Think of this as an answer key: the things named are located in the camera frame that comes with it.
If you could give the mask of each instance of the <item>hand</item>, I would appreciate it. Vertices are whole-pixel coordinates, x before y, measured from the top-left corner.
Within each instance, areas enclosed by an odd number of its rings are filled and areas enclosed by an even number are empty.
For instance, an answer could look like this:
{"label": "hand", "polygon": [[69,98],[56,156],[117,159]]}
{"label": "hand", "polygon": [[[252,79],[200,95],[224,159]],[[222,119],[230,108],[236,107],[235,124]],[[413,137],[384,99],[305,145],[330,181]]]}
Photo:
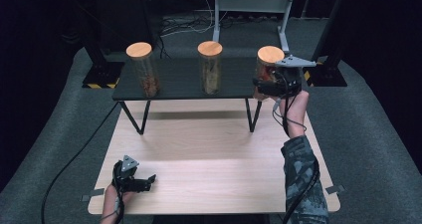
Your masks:
{"label": "hand", "polygon": [[[126,205],[130,199],[136,194],[136,192],[124,192],[122,195],[123,203]],[[118,216],[118,210],[117,213],[114,213],[114,205],[115,200],[117,198],[117,191],[115,190],[114,186],[111,184],[106,188],[105,190],[105,203],[103,207],[103,215],[102,215],[102,224],[107,223],[115,223],[115,220],[117,220]]]}
{"label": "hand", "polygon": [[[288,106],[290,107],[287,113],[287,119],[288,119],[288,131],[289,131],[290,138],[305,135],[304,128],[296,124],[295,122],[304,124],[305,113],[307,112],[309,99],[310,99],[310,94],[306,91],[299,92],[295,98],[293,97],[289,98]],[[279,105],[279,110],[280,110],[281,115],[285,114],[285,106],[286,106],[286,99],[282,99]]]}

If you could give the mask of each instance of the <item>wooden lid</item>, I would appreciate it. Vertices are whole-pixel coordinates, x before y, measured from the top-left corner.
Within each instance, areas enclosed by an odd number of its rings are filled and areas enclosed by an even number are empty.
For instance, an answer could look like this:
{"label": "wooden lid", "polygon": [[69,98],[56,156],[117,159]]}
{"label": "wooden lid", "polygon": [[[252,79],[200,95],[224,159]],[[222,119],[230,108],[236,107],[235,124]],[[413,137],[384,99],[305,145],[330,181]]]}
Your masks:
{"label": "wooden lid", "polygon": [[202,56],[214,57],[219,55],[223,51],[223,46],[218,42],[208,41],[199,44],[198,52]]}
{"label": "wooden lid", "polygon": [[285,53],[278,47],[267,46],[258,51],[258,58],[265,63],[274,64],[284,59]]}
{"label": "wooden lid", "polygon": [[134,43],[127,47],[126,53],[134,59],[142,59],[151,53],[152,47],[148,43]]}

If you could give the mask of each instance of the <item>black tape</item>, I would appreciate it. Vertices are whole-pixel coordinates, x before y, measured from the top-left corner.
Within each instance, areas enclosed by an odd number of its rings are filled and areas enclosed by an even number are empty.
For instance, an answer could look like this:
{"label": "black tape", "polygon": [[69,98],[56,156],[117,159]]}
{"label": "black tape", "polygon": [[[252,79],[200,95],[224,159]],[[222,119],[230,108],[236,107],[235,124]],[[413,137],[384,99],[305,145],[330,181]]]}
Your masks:
{"label": "black tape", "polygon": [[345,191],[345,188],[343,187],[343,185],[339,185],[339,186],[328,187],[325,190],[328,194],[333,194],[334,192],[336,192],[338,194],[338,193]]}
{"label": "black tape", "polygon": [[105,190],[103,188],[101,189],[96,189],[96,190],[92,190],[90,192],[90,195],[82,195],[80,201],[82,202],[88,202],[91,200],[91,197],[93,196],[100,196],[105,194]]}

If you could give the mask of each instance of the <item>wooden board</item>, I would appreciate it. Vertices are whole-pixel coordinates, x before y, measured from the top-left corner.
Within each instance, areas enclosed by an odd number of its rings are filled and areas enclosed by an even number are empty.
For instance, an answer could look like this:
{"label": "wooden board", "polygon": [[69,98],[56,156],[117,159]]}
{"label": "wooden board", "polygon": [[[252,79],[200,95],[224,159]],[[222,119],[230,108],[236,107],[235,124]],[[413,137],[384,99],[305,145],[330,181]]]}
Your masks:
{"label": "wooden board", "polygon": [[[257,102],[249,102],[254,114]],[[280,149],[288,137],[272,117],[273,103],[263,101],[255,132],[249,132],[241,99],[153,101],[144,135],[121,111],[96,189],[110,184],[114,164],[127,154],[140,163],[135,178],[157,177],[149,192],[137,194],[126,205],[126,214],[285,212]],[[141,124],[146,102],[126,104]],[[322,186],[330,187],[308,116],[305,125]],[[337,211],[337,195],[324,194],[328,211]],[[103,202],[103,196],[93,197],[89,212],[101,214]]]}

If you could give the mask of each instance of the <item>camouflage sleeve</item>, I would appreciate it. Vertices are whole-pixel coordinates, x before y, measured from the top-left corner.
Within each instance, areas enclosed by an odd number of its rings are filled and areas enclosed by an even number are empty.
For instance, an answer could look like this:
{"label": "camouflage sleeve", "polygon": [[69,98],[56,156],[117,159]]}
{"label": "camouflage sleeve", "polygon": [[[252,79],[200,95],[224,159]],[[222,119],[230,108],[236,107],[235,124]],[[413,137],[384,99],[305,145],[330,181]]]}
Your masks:
{"label": "camouflage sleeve", "polygon": [[[316,157],[305,135],[285,142],[282,154],[285,158],[286,209],[288,210],[311,182]],[[288,223],[328,223],[326,201],[319,180],[295,209]]]}

